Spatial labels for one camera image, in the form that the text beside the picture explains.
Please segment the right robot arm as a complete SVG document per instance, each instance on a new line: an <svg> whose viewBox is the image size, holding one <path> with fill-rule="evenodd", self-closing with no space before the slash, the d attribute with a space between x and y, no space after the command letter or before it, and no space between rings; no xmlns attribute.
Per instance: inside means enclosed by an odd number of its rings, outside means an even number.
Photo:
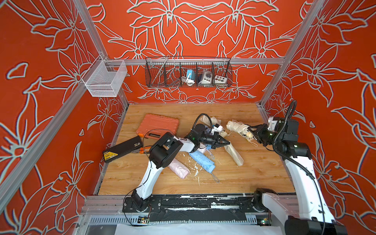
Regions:
<svg viewBox="0 0 376 235"><path fill-rule="evenodd" d="M299 211L293 212L273 190L258 188L253 206L258 211L272 212L282 223L287 235L346 235L345 226L336 222L326 205L314 173L311 151L298 141L298 121L292 118L297 102L289 105L284 117L271 117L267 123L249 126L253 138L284 161L297 196Z"/></svg>

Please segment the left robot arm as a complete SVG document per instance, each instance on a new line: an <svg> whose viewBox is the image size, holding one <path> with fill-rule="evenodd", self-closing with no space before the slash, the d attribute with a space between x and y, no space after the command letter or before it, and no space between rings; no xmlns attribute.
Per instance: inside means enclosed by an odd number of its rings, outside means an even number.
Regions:
<svg viewBox="0 0 376 235"><path fill-rule="evenodd" d="M131 194L132 201L139 211L148 207L154 185L161 172L172 163L179 152L194 153L201 145L210 145L212 149L216 149L231 143L215 131L211 119L208 128L198 123L202 116L209 117L207 114L200 114L185 138L178 138L171 132L166 132L150 148L147 170L139 186Z"/></svg>

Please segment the beige umbrella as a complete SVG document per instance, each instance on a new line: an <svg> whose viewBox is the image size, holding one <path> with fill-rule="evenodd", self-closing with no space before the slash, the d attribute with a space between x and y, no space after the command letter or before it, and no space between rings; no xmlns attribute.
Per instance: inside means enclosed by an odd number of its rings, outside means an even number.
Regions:
<svg viewBox="0 0 376 235"><path fill-rule="evenodd" d="M249 125L246 125L244 123L237 122L237 121L228 121L227 124L226 124L226 128L228 130L233 131L233 132L237 132L238 134L240 134L244 138L251 140L251 139L254 139L254 135L248 129L249 127L250 127Z"/></svg>
<svg viewBox="0 0 376 235"><path fill-rule="evenodd" d="M224 130L224 127L221 125L221 120L216 117L211 117L212 129L211 134L217 132L221 137L228 136L228 133Z"/></svg>

